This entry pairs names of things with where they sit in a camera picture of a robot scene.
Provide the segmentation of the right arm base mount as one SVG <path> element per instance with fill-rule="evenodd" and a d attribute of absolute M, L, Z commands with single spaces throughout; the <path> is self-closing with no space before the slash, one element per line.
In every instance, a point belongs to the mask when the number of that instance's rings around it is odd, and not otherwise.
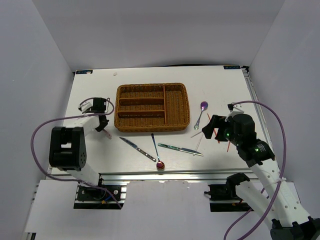
<path fill-rule="evenodd" d="M 225 184 L 210 184 L 204 195 L 209 198 L 210 211 L 212 213 L 246 212 L 249 205 L 232 191 Z"/>

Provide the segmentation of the green handled table knife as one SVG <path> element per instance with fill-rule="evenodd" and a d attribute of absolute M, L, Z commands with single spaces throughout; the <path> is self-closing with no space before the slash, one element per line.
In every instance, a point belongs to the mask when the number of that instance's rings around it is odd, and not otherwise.
<path fill-rule="evenodd" d="M 166 148 L 166 149 L 170 149 L 170 150 L 174 150 L 174 151 L 178 151 L 178 152 L 183 152 L 183 153 L 188 153 L 188 154 L 192 154 L 194 156 L 201 156 L 201 157 L 204 156 L 202 153 L 200 153 L 196 150 L 192 150 L 192 149 L 188 149 L 188 148 L 184 148 L 184 147 L 177 147 L 177 146 L 163 144 L 163 143 L 158 143 L 157 145 L 162 148 Z"/>

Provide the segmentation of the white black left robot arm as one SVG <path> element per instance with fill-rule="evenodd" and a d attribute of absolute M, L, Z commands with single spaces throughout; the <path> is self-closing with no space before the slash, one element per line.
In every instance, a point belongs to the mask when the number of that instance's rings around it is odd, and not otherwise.
<path fill-rule="evenodd" d="M 88 193 L 96 200 L 105 196 L 106 187 L 99 183 L 100 174 L 87 163 L 86 136 L 105 130 L 110 104 L 110 98 L 90 97 L 78 105 L 80 117 L 51 131 L 50 166 L 69 173 L 81 184 L 89 184 Z"/>

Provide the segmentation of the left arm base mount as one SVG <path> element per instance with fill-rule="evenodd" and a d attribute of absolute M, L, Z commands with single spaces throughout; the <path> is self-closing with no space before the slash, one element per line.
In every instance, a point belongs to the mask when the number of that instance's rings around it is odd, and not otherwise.
<path fill-rule="evenodd" d="M 127 192 L 126 185 L 107 184 L 101 187 L 110 191 L 121 207 L 124 205 Z M 73 208 L 76 210 L 120 210 L 111 194 L 101 189 L 79 185 L 76 190 Z"/>

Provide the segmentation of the pink handled fork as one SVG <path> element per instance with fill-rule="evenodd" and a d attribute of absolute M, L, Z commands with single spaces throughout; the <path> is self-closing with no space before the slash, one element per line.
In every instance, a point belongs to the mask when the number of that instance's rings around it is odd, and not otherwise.
<path fill-rule="evenodd" d="M 105 133 L 108 139 L 112 139 L 112 135 L 107 130 L 104 129 L 103 132 Z"/>

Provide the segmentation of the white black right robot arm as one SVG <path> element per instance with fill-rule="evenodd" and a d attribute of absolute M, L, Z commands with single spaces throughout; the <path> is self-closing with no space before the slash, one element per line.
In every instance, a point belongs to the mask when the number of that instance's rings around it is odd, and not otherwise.
<path fill-rule="evenodd" d="M 248 114 L 213 115 L 202 128 L 206 139 L 213 132 L 219 142 L 235 145 L 238 155 L 257 176 L 267 196 L 250 182 L 244 173 L 231 175 L 226 181 L 226 195 L 241 198 L 263 219 L 273 240 L 315 240 L 320 236 L 320 220 L 313 218 L 292 193 L 281 176 L 275 155 L 269 145 L 258 139 L 255 122 Z"/>

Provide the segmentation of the silver patterned table knife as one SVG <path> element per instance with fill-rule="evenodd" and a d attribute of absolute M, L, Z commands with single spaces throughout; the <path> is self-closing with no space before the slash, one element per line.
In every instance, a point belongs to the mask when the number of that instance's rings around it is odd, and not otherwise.
<path fill-rule="evenodd" d="M 157 160 L 151 156 L 150 154 L 148 154 L 147 152 L 143 151 L 142 149 L 140 149 L 136 144 L 134 144 L 132 141 L 124 138 L 124 137 L 119 137 L 123 142 L 127 143 L 129 146 L 131 146 L 132 148 L 134 148 L 135 150 L 137 150 L 139 153 L 141 153 L 142 155 L 144 155 L 145 157 L 147 157 L 148 159 L 152 160 L 153 162 L 156 162 Z"/>

